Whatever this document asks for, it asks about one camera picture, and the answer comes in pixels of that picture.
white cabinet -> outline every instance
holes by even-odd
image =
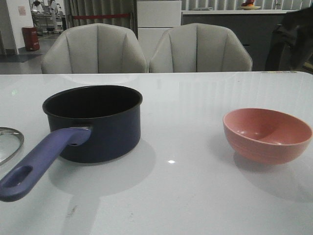
[[[138,40],[147,61],[164,31],[179,26],[181,1],[137,1]]]

handle hole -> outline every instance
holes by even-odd
[[[18,186],[32,170],[33,168],[29,165],[16,168],[3,186],[6,188]]]

floor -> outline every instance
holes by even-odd
[[[0,74],[42,73],[41,72],[42,56],[46,54],[46,52],[50,49],[50,47],[53,45],[53,43],[58,37],[59,37],[59,34],[46,34],[46,35],[38,37],[39,46],[40,46],[39,50],[37,51],[25,50],[20,53],[21,56],[13,57],[13,59],[11,59],[9,62],[0,63]]]

red trash bin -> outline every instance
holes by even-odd
[[[35,27],[22,28],[25,48],[27,51],[39,50],[39,41],[37,37],[37,30]]]

red rope barrier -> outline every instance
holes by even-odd
[[[91,20],[91,19],[112,19],[112,18],[128,18],[131,15],[127,14],[116,14],[116,15],[100,15],[100,16],[73,16],[74,20]]]

